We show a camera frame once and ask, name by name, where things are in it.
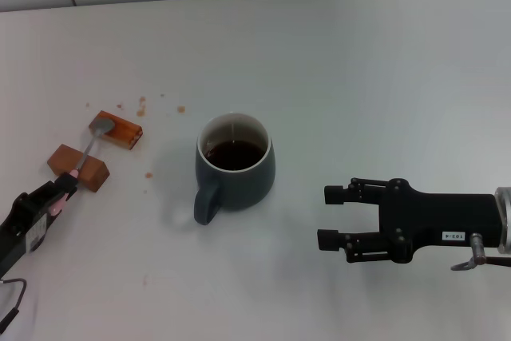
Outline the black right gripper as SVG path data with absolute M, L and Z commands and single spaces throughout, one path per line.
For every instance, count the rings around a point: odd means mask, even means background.
M 491 194 L 424 193 L 404 179 L 354 177 L 345 188 L 325 186 L 324 200 L 325 204 L 379 204 L 382 234 L 317 231 L 319 250 L 342 249 L 349 264 L 384 260 L 407 264 L 419 248 L 469 247 L 473 233 L 482 235 L 486 247 L 497 246 L 497 202 Z

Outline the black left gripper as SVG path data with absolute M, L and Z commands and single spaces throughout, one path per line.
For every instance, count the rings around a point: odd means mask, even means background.
M 47 181 L 31 193 L 21 193 L 13 202 L 10 213 L 1 223 L 1 277 L 26 253 L 35 251 L 46 234 L 26 242 L 26 233 L 43 217 L 43 208 L 54 197 L 54 185 L 65 193 L 68 200 L 77 191 L 78 178 L 61 174 L 54 182 Z

